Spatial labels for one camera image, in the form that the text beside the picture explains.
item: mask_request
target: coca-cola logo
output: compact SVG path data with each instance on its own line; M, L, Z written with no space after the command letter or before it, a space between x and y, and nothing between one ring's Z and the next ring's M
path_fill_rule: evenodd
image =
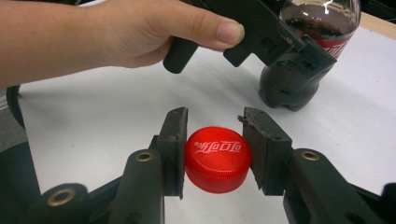
M237 141L219 141L219 142L195 142L194 145L199 148L196 153L211 153L218 151L241 152L241 143Z
M347 42L349 41L350 36L341 40L316 40L318 44L322 46L326 52L328 52L334 59L337 59L340 56L343 49L346 47Z
M326 52L328 52L334 58L338 58L338 56L340 56L341 52L343 51L344 47L347 45L347 42L348 41L339 45L334 45L331 48L323 48L323 49L326 50Z

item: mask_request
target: bottle cap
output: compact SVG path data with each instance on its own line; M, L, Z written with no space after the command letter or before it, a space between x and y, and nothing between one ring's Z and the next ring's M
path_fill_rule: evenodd
M248 142L239 133L206 127L193 133L185 147L186 174L198 188L226 193L239 188L251 164Z

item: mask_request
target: white table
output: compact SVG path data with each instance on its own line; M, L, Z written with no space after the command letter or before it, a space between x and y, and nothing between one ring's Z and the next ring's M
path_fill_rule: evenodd
M169 110L189 109L188 131L219 125L242 132L244 106L266 111L292 146L325 154L345 179L380 194L396 182L396 42L359 28L318 93L298 112L259 97L263 64L234 68L199 49L180 75L159 63L100 68L21 86L21 110L41 190L77 182L89 190L120 176L147 148ZM265 197L249 172L228 194L209 194L186 177L184 199L166 198L166 223L287 223L282 197Z

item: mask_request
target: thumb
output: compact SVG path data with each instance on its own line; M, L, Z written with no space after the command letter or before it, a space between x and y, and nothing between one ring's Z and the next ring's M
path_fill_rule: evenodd
M245 35L244 27L237 21L180 1L169 1L156 18L158 21L153 24L161 26L158 31L163 35L189 39L212 49L229 49Z

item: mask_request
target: plastic bottle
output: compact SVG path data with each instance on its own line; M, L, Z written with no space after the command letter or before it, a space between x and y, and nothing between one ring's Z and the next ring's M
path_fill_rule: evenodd
M361 7L359 0L289 0L279 16L297 35L309 35L337 59L359 27ZM314 97L325 75L306 77L281 63L264 67L260 96L270 107L296 111Z

